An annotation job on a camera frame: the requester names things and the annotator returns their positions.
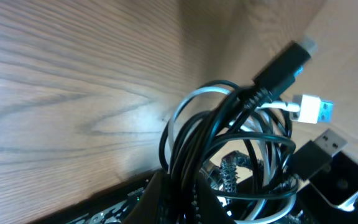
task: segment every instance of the black plastic casing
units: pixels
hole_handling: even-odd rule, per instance
[[[298,174],[303,180],[307,180],[332,161],[331,155],[313,141],[309,141],[294,153],[290,163],[292,172]]]
[[[296,42],[291,42],[254,78],[259,88],[269,91],[270,101],[276,100],[302,72],[311,55]]]

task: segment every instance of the white usb connector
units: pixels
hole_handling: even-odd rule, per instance
[[[292,121],[316,124],[317,122],[330,122],[333,114],[334,104],[321,100],[318,96],[295,95],[294,103],[300,106],[299,112],[291,113]]]

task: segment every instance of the black usb connector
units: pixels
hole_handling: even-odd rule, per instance
[[[254,78],[255,85],[269,92],[270,101],[276,100],[295,82],[315,48],[316,44],[307,38],[291,42]]]
[[[303,180],[312,178],[321,169],[327,167],[347,141],[328,129],[316,140],[309,141],[292,157],[293,172]]]

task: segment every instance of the black cable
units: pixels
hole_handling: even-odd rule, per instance
[[[266,142],[266,148],[267,148],[267,159],[268,163],[272,163],[272,156],[273,156],[273,146],[271,142]]]
[[[249,159],[251,161],[252,166],[252,175],[254,178],[252,178],[252,191],[253,193],[257,193],[258,190],[262,187],[262,183],[260,181],[260,174],[259,174],[259,167],[258,167],[258,159],[256,157],[256,153],[254,151],[254,147],[252,146],[252,143],[250,140],[243,140],[244,144],[246,145]]]
[[[250,159],[252,161],[252,172],[255,180],[255,191],[251,195],[237,193],[228,194],[227,192],[216,192],[217,194],[223,197],[243,200],[278,200],[281,198],[287,198],[296,193],[297,188],[280,194],[262,193],[271,192],[271,190],[277,185],[269,184],[268,186],[262,187],[262,181],[259,178],[260,174],[255,151],[250,140],[265,141],[268,144],[268,150],[272,150],[272,144],[279,146],[277,149],[284,149],[283,158],[288,158],[291,155],[291,152],[295,150],[296,146],[293,141],[286,138],[291,135],[292,129],[291,124],[287,124],[287,121],[289,121],[289,123],[291,122],[289,120],[289,114],[283,113],[285,122],[285,124],[283,124],[271,110],[268,110],[267,114],[271,117],[274,124],[281,127],[280,132],[283,136],[276,136],[272,134],[273,130],[266,124],[264,119],[262,119],[259,114],[254,112],[257,106],[256,104],[251,106],[249,109],[244,109],[244,101],[239,100],[239,96],[247,96],[250,92],[252,91],[250,91],[249,87],[235,89],[230,95],[223,99],[221,104],[219,104],[216,109],[212,111],[200,112],[191,117],[182,126],[174,142],[170,161],[172,164],[170,167],[171,178],[173,181],[180,183],[182,195],[191,194],[191,186],[194,182],[193,178],[195,177],[195,174],[198,173],[204,161],[209,160],[228,141],[239,139],[244,141],[244,144],[249,151]],[[241,130],[242,124],[250,116],[260,123],[263,133],[243,132]],[[235,122],[231,128],[229,128],[229,131],[217,136],[217,134],[221,132],[223,128],[227,127],[231,121]],[[168,169],[168,165],[165,160],[164,150],[168,135],[167,132],[168,125],[165,127],[162,134],[159,150],[160,162],[166,170]],[[274,183],[281,179],[282,178],[278,178],[276,175]]]
[[[296,194],[297,188],[293,188],[289,191],[282,192],[280,194],[242,194],[242,193],[229,193],[220,190],[213,190],[214,194],[221,197],[239,199],[239,200],[281,200]]]
[[[280,211],[287,203],[288,203],[288,200],[284,200],[284,199],[268,200],[268,201],[266,201],[264,209],[262,211],[260,211],[259,215],[255,219],[273,215],[277,211]]]
[[[246,206],[246,209],[244,209],[239,220],[245,220],[248,214],[255,208],[256,203],[257,202],[255,200],[251,200],[248,206]]]

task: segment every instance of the metal connector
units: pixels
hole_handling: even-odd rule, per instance
[[[320,109],[318,113],[318,122],[331,122],[333,116],[334,103],[326,100],[321,100]]]
[[[314,143],[331,156],[335,156],[347,145],[347,141],[331,129],[327,129],[327,131],[316,138]]]
[[[313,54],[317,51],[317,44],[310,37],[303,37],[303,39],[299,41],[299,45],[301,45],[310,54],[310,56],[313,56]]]

